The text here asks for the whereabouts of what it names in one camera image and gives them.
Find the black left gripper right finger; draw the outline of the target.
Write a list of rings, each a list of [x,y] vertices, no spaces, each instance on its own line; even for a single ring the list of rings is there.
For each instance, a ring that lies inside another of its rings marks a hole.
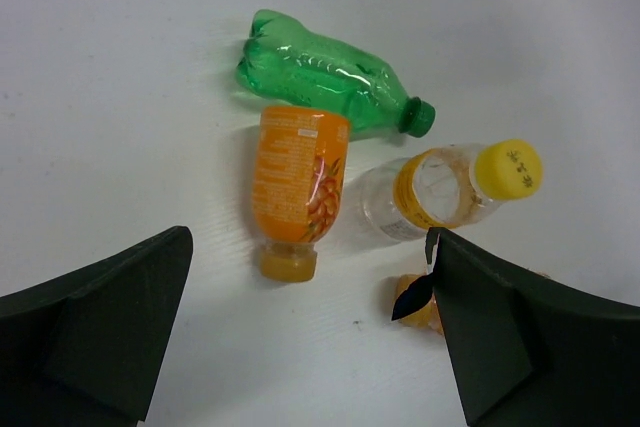
[[[636,426],[639,309],[439,234],[434,296],[469,426]]]

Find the orange bottle fruit label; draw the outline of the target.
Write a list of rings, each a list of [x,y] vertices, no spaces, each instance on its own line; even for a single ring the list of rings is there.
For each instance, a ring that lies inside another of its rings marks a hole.
[[[266,278],[313,278],[316,244],[340,210],[349,137],[349,121],[327,111],[272,105],[261,114],[251,203]]]

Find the orange bottle brown cap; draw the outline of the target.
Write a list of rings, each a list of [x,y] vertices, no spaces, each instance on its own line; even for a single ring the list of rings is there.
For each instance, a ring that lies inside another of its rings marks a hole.
[[[422,276],[407,274],[396,285],[392,319],[412,328],[426,328],[444,334],[436,297],[426,300],[426,293],[417,290],[423,284]]]

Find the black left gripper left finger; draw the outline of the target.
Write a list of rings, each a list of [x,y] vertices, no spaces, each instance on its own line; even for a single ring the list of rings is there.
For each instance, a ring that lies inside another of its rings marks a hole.
[[[2,297],[2,425],[145,421],[192,255],[175,226]]]

